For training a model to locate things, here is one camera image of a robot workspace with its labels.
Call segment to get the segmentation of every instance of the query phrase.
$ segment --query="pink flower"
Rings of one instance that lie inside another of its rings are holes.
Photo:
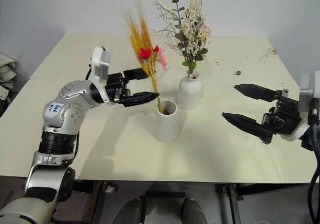
[[[200,26],[200,32],[204,34],[206,38],[210,37],[211,29],[207,25]]]
[[[168,60],[166,56],[164,55],[163,48],[157,49],[157,61],[161,63],[162,68],[166,71],[168,69]]]
[[[163,53],[164,53],[163,48],[159,48],[159,50],[158,50],[158,56],[161,57]]]
[[[160,63],[161,63],[162,68],[163,68],[164,70],[167,70],[167,69],[168,69],[168,61],[167,61],[167,58],[166,58],[165,55],[162,55],[162,56],[160,57]]]

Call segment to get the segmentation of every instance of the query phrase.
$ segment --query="debris on table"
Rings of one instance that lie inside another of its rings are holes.
[[[241,70],[237,70],[236,72],[234,72],[233,75],[240,75],[241,74]]]
[[[267,50],[267,52],[259,59],[258,63],[259,63],[261,60],[263,60],[264,58],[268,58],[268,55],[271,55],[271,54],[276,55],[276,54],[277,54],[277,49],[269,48],[269,49]]]

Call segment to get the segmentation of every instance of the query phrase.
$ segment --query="white vase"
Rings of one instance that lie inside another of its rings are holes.
[[[156,108],[155,137],[162,142],[171,142],[179,135],[178,107],[170,100],[161,101],[161,107],[163,113]]]
[[[203,96],[203,86],[200,75],[193,72],[193,77],[189,78],[188,73],[180,80],[177,104],[184,110],[192,110]]]

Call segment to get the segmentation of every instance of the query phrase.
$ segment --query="handwritten label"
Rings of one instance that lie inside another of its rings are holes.
[[[57,115],[59,113],[59,110],[61,109],[61,107],[63,106],[64,104],[60,104],[60,103],[56,103],[56,102],[52,102],[51,104],[49,104],[47,110],[46,110],[46,113],[45,115],[47,117],[54,117],[55,115]]]

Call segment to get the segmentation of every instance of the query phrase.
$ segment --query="white table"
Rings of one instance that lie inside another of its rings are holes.
[[[154,44],[165,45],[161,41]],[[111,50],[110,73],[139,66],[126,39],[66,34],[32,75],[0,119],[0,175],[27,176],[42,131],[42,109],[67,82],[84,79],[95,46]],[[154,138],[156,102],[125,108],[101,105],[88,111],[74,163],[78,179],[162,180],[237,183],[304,183],[315,170],[313,152],[301,142],[274,136],[270,145],[229,124],[222,112],[258,122],[275,104],[245,97],[234,85],[254,83],[270,89],[299,88],[276,55],[258,63],[270,48],[267,39],[212,38],[199,62],[204,97],[192,111],[179,110],[181,132],[173,143]],[[186,68],[167,50],[169,70],[160,78],[162,99],[175,99]],[[242,74],[234,75],[236,70]],[[148,79],[133,81],[136,91],[152,90]]]

